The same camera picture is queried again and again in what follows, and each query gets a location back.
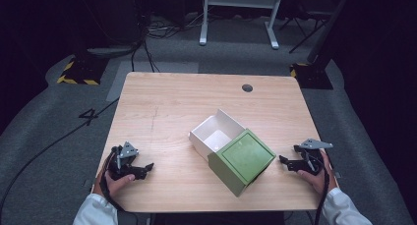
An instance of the human arm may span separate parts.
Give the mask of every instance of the human arm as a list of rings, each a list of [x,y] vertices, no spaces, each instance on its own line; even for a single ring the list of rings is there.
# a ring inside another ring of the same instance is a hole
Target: human arm
[[[365,216],[363,216],[350,197],[341,191],[334,179],[333,171],[328,161],[328,156],[322,152],[325,167],[329,175],[328,194],[323,206],[323,216],[330,225],[332,224],[372,224]],[[297,173],[320,195],[323,193],[325,186],[325,172],[322,170],[317,176],[306,171],[299,170]]]
[[[74,219],[74,225],[117,224],[117,209],[105,199],[99,185],[101,174],[102,172],[98,174],[91,194],[86,197],[81,205]],[[135,175],[132,174],[126,175],[117,181],[111,179],[108,171],[105,172],[104,176],[111,197],[114,197],[120,189],[135,180]]]

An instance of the green box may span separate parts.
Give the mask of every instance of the green box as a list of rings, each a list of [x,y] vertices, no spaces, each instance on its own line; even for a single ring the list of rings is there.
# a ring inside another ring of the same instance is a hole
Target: green box
[[[276,158],[249,129],[208,155],[208,166],[239,197]]]

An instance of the white box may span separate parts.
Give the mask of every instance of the white box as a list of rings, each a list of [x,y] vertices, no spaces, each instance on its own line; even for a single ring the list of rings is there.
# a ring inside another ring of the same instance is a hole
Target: white box
[[[209,154],[218,152],[244,131],[242,125],[218,109],[190,132],[189,139],[199,155],[209,161]]]

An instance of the green box lid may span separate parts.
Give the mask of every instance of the green box lid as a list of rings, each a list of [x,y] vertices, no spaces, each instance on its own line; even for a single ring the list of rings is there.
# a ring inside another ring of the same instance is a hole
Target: green box lid
[[[219,154],[247,183],[252,183],[276,158],[276,154],[248,129],[222,148]]]

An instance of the wooden table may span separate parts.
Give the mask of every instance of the wooden table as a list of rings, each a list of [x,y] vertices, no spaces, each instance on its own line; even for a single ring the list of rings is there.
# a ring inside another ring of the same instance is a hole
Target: wooden table
[[[188,139],[218,108],[289,159],[300,158],[294,144],[319,139],[291,77],[130,73],[100,165],[112,146],[129,141],[140,152],[133,165],[154,167],[115,200],[135,212],[316,209],[319,196],[277,158],[241,196],[229,191]]]

